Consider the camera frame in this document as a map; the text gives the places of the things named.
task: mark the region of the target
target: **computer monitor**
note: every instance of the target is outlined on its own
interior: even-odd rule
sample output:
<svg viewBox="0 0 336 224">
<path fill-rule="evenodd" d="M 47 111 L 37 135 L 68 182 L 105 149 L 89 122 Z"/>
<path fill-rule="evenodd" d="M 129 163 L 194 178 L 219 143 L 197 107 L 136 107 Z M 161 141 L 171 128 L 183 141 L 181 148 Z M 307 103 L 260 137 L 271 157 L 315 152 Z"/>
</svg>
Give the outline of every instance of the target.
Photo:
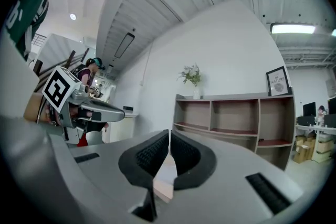
<svg viewBox="0 0 336 224">
<path fill-rule="evenodd" d="M 336 114 L 336 97 L 328 100 L 328 114 Z"/>
<path fill-rule="evenodd" d="M 303 105 L 303 116 L 316 116 L 315 102 Z"/>
</svg>

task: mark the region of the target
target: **shelving unit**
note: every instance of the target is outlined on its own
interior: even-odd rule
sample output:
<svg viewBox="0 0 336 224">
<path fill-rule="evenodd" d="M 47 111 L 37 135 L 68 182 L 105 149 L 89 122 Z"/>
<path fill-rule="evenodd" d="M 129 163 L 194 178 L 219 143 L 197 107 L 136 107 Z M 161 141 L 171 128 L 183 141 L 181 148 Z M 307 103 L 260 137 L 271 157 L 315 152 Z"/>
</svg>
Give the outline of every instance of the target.
<svg viewBox="0 0 336 224">
<path fill-rule="evenodd" d="M 176 95 L 173 129 L 243 146 L 285 170 L 293 144 L 293 95 Z"/>
</svg>

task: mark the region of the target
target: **framed picture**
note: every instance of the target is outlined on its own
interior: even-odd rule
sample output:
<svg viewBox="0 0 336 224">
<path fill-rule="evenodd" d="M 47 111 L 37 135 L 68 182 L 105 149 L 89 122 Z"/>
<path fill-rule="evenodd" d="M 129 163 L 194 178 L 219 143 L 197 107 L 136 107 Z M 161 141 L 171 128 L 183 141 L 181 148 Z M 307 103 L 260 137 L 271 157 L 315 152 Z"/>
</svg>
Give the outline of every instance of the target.
<svg viewBox="0 0 336 224">
<path fill-rule="evenodd" d="M 268 95 L 277 96 L 291 94 L 284 67 L 279 67 L 266 73 L 268 82 Z"/>
</svg>

